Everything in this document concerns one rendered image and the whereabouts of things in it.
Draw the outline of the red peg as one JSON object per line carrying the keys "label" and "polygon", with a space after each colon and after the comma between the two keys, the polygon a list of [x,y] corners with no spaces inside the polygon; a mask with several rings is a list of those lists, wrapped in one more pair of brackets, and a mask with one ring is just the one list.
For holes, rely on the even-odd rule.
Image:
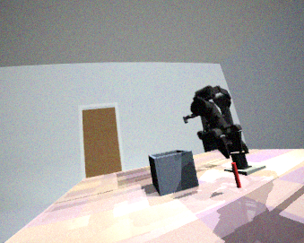
{"label": "red peg", "polygon": [[233,173],[234,173],[234,178],[235,178],[235,181],[236,181],[236,186],[238,188],[241,188],[241,183],[239,181],[239,173],[237,171],[237,166],[236,166],[236,163],[235,162],[232,162],[231,163],[231,167],[232,167],[232,170],[233,170]]}

